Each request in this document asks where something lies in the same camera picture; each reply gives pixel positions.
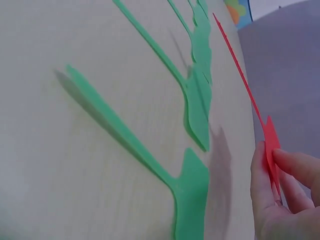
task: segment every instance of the hand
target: hand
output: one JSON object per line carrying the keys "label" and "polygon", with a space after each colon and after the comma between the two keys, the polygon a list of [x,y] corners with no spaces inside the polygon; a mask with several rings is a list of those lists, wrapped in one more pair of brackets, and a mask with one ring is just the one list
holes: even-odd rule
{"label": "hand", "polygon": [[[273,194],[265,143],[260,142],[251,163],[251,200],[258,240],[320,239],[320,159],[302,153],[273,152],[280,168],[280,185],[288,208]],[[311,189],[308,198],[301,182]]]}

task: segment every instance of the beige wall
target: beige wall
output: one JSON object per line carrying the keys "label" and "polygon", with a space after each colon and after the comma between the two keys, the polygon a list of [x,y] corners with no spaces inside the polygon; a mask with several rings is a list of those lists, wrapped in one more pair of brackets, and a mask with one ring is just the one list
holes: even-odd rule
{"label": "beige wall", "polygon": [[[207,1],[244,68],[223,1]],[[0,236],[171,236],[171,192],[62,89],[53,70],[70,63],[170,174],[179,174],[186,147],[210,167],[205,239],[253,238],[251,105],[211,14],[212,131],[206,156],[183,127],[184,98],[176,80],[112,1],[56,2],[7,1],[0,8]],[[191,43],[167,1],[123,2],[186,76]],[[174,2],[192,27],[188,2]]]}

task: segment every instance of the green paper stem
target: green paper stem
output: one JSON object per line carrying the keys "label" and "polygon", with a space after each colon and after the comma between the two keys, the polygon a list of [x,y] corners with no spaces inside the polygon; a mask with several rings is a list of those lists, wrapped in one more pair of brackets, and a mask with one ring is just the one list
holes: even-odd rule
{"label": "green paper stem", "polygon": [[169,57],[149,35],[143,26],[129,12],[120,0],[113,0],[120,11],[127,17],[132,25],[138,30],[141,36],[147,41],[154,52],[166,65],[168,70],[179,83],[185,99],[184,126],[188,134],[203,150],[210,148],[209,140],[209,110],[212,98],[211,92],[211,49],[209,47],[210,22],[207,19],[203,8],[198,2],[192,6],[193,20],[196,24],[194,33],[191,33],[186,22],[182,18],[172,0],[168,0],[177,17],[189,34],[191,40],[191,56],[193,59],[191,75],[184,79]]}
{"label": "green paper stem", "polygon": [[70,65],[66,66],[66,71],[71,78],[55,72],[63,88],[97,123],[170,188],[175,201],[174,239],[203,240],[209,171],[202,161],[192,149],[187,148],[180,176],[173,178],[88,81]]}

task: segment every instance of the gray wall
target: gray wall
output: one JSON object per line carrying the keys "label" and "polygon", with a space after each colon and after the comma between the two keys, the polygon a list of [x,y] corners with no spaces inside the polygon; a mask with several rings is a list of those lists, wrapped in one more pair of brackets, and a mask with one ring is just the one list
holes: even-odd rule
{"label": "gray wall", "polygon": [[[320,158],[320,1],[281,8],[239,32],[248,82],[283,149]],[[255,140],[263,140],[253,113]]]}

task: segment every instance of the red paper cutout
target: red paper cutout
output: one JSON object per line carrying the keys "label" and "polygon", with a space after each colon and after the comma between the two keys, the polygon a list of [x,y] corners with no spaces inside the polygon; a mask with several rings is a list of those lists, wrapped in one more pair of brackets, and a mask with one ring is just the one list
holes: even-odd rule
{"label": "red paper cutout", "polygon": [[232,49],[231,47],[231,44],[228,40],[228,37],[227,35],[225,34],[225,31],[224,29],[222,28],[221,26],[221,23],[218,21],[216,15],[214,13],[212,13],[213,16],[214,16],[214,19],[216,21],[216,24],[218,25],[219,29],[220,29],[220,32],[224,38],[224,41],[226,43],[226,45],[228,46],[228,49],[231,53],[231,56],[234,60],[234,63],[239,71],[239,74],[242,78],[242,81],[244,83],[244,86],[249,94],[249,97],[251,99],[251,102],[252,102],[252,105],[255,109],[255,112],[259,118],[259,121],[261,123],[261,126],[262,126],[262,130],[263,130],[263,133],[264,133],[264,140],[265,140],[265,154],[266,154],[266,159],[267,159],[267,162],[268,162],[268,166],[269,166],[269,177],[270,177],[270,183],[275,183],[275,187],[276,187],[276,190],[280,196],[280,187],[279,187],[279,171],[278,171],[278,167],[276,166],[275,162],[274,162],[274,157],[273,157],[273,154],[272,154],[272,151],[274,149],[279,149],[281,146],[280,146],[280,143],[279,143],[279,140],[278,140],[278,137],[277,137],[277,133],[276,133],[276,130],[275,130],[275,127],[274,127],[274,124],[271,120],[271,117],[268,116],[267,117],[267,120],[266,120],[266,124],[264,124],[264,122],[262,121],[262,118],[261,118],[261,115],[260,115],[260,112],[259,112],[259,109],[258,109],[258,106],[256,104],[256,101],[254,99],[254,96],[252,95],[251,93],[251,90],[249,88],[249,85],[248,85],[248,82],[246,81],[246,78],[245,78],[245,75],[243,73],[243,71],[241,70],[241,67],[239,65],[239,62],[237,60],[237,57],[235,55],[235,52],[234,50]]}

